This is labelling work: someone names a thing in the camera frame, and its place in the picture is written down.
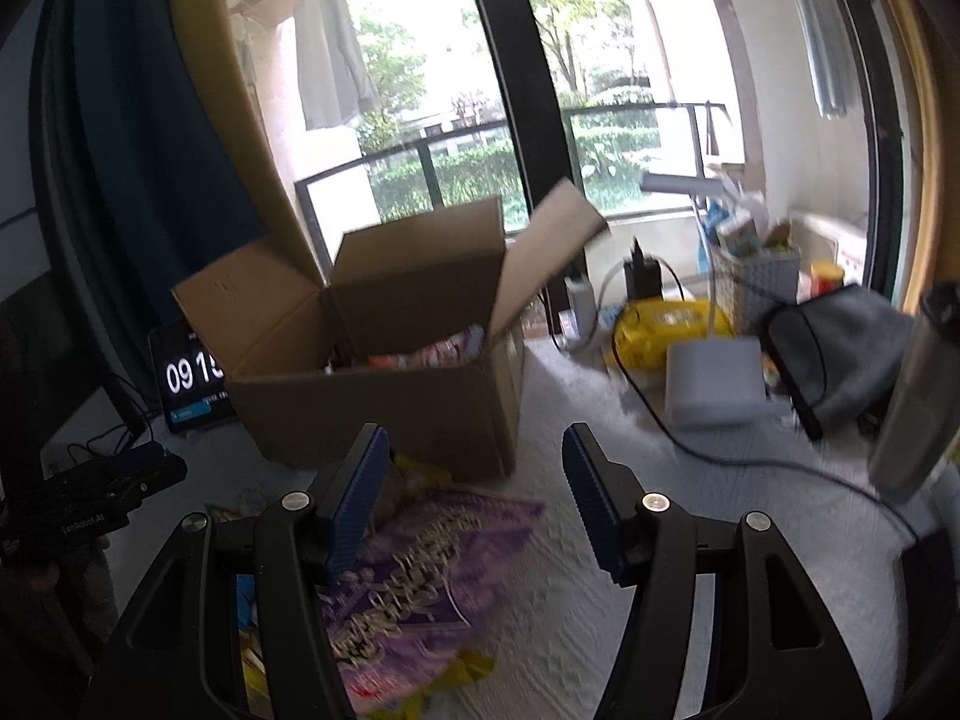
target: hanging clothes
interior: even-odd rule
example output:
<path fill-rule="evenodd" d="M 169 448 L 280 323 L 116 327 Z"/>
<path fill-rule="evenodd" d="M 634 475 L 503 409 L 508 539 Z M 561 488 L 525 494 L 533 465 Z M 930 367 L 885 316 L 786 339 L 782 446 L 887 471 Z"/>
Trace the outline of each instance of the hanging clothes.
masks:
<path fill-rule="evenodd" d="M 347 0 L 296 0 L 296 72 L 306 128 L 349 124 L 377 103 Z"/>

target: blue gripper pad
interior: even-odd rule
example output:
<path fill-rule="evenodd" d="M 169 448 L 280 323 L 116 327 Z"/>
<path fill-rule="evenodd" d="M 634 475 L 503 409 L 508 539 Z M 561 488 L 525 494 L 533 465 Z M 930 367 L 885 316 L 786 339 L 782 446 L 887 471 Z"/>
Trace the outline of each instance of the blue gripper pad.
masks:
<path fill-rule="evenodd" d="M 563 473 L 587 529 L 597 565 L 619 581 L 627 568 L 624 532 L 643 497 L 637 477 L 611 463 L 582 422 L 563 433 Z"/>
<path fill-rule="evenodd" d="M 330 583 L 353 565 L 388 464 L 387 431 L 365 426 L 318 507 L 318 514 L 329 522 L 329 554 L 323 570 Z"/>

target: open box flap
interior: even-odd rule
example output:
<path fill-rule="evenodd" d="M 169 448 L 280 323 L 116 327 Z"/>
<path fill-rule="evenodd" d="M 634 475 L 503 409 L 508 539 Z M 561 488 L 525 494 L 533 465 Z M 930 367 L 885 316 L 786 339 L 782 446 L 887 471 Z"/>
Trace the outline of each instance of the open box flap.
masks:
<path fill-rule="evenodd" d="M 320 288 L 270 238 L 221 257 L 173 290 L 184 317 L 227 373 Z"/>
<path fill-rule="evenodd" d="M 607 221 L 570 181 L 550 190 L 504 257 L 490 342 L 510 329 L 544 284 L 605 229 Z"/>
<path fill-rule="evenodd" d="M 443 263 L 503 255 L 499 197 L 439 208 L 344 235 L 330 276 L 336 290 Z"/>

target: bottle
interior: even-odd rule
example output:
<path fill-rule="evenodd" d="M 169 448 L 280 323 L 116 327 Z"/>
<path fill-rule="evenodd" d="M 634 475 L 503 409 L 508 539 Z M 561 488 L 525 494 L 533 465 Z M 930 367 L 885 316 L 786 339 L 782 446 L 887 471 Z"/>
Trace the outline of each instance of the bottle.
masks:
<path fill-rule="evenodd" d="M 570 308 L 577 319 L 577 335 L 579 343 L 586 344 L 592 338 L 594 326 L 597 324 L 597 303 L 593 295 L 593 285 L 587 276 L 578 279 L 566 279 L 566 294 L 570 299 Z"/>
<path fill-rule="evenodd" d="M 944 281 L 920 302 L 880 437 L 870 481 L 888 501 L 913 497 L 960 428 L 960 282 Z"/>

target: green shrub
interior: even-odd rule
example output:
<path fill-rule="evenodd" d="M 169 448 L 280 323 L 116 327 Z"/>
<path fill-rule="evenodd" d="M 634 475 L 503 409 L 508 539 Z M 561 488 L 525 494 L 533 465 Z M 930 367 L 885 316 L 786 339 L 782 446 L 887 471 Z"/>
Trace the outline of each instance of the green shrub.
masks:
<path fill-rule="evenodd" d="M 635 210 L 640 203 L 640 174 L 646 160 L 638 155 L 659 147 L 659 133 L 650 127 L 585 127 L 574 122 L 574 137 L 587 197 L 601 212 Z M 503 199 L 508 230 L 527 223 L 526 200 L 517 170 L 514 146 L 496 140 L 456 154 L 433 154 L 440 193 L 446 205 L 472 202 L 492 194 Z M 384 221 L 424 213 L 432 208 L 416 153 L 395 167 L 371 169 L 371 189 Z"/>
<path fill-rule="evenodd" d="M 652 103 L 654 95 L 645 86 L 617 86 L 594 95 L 587 105 L 626 105 Z M 582 114 L 573 119 L 582 127 L 651 127 L 656 129 L 655 110 L 624 110 L 610 113 Z"/>

